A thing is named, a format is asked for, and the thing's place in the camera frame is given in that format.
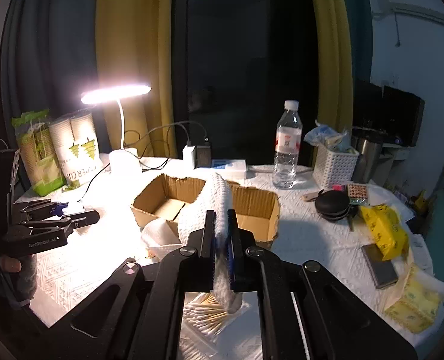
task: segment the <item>yellow curtain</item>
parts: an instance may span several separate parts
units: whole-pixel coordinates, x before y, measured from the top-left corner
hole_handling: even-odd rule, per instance
[[[97,0],[96,57],[101,87],[148,83],[152,90],[121,100],[125,130],[141,136],[151,128],[173,122],[170,74],[171,0]],[[120,147],[120,116],[116,103],[104,104],[113,149]],[[139,137],[125,134],[127,144]],[[173,129],[157,130],[134,145],[139,155],[176,156]]]
[[[344,0],[313,0],[317,23],[320,123],[351,133],[353,81],[350,30]]]

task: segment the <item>white paper cup package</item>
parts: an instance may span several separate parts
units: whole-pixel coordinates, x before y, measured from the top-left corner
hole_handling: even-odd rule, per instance
[[[62,116],[49,125],[49,130],[69,187],[89,182],[102,167],[91,112]]]

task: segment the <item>metal screw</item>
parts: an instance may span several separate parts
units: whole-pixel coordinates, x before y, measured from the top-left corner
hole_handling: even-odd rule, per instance
[[[132,275],[134,273],[137,273],[137,271],[139,270],[139,266],[135,262],[134,263],[128,262],[127,264],[124,265],[122,270],[124,271],[125,274]]]
[[[180,254],[185,257],[193,256],[195,254],[195,248],[191,246],[183,246],[179,249]]]
[[[245,253],[247,253],[249,256],[252,256],[252,257],[259,257],[262,254],[264,254],[264,250],[260,247],[257,247],[257,246],[251,246],[251,247],[247,248]]]
[[[317,261],[310,260],[305,263],[305,269],[315,273],[320,271],[320,264]]]

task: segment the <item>lamp head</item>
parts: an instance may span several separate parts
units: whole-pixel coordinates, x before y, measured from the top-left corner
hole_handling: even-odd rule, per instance
[[[99,104],[108,101],[116,101],[126,97],[145,95],[151,91],[151,87],[144,84],[130,84],[96,89],[82,94],[81,101],[84,104]]]

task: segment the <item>hand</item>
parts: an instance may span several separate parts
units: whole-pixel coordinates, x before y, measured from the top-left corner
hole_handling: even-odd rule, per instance
[[[0,265],[4,272],[17,273],[22,269],[21,262],[8,256],[0,256]]]

